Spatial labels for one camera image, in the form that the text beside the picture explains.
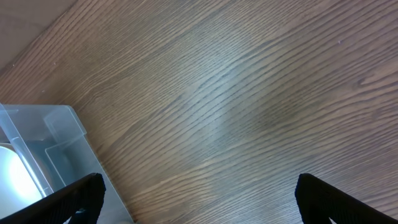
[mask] brown wooden surface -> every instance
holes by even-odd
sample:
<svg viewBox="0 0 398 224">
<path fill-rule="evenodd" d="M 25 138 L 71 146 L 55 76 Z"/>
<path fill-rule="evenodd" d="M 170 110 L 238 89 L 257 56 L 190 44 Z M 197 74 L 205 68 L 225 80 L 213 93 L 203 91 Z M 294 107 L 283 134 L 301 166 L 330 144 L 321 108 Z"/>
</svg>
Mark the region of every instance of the brown wooden surface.
<svg viewBox="0 0 398 224">
<path fill-rule="evenodd" d="M 75 0 L 1 0 L 0 69 L 74 2 Z"/>
<path fill-rule="evenodd" d="M 310 172 L 398 218 L 397 1 L 78 1 L 0 76 L 72 105 L 142 223 L 300 223 Z"/>
</svg>

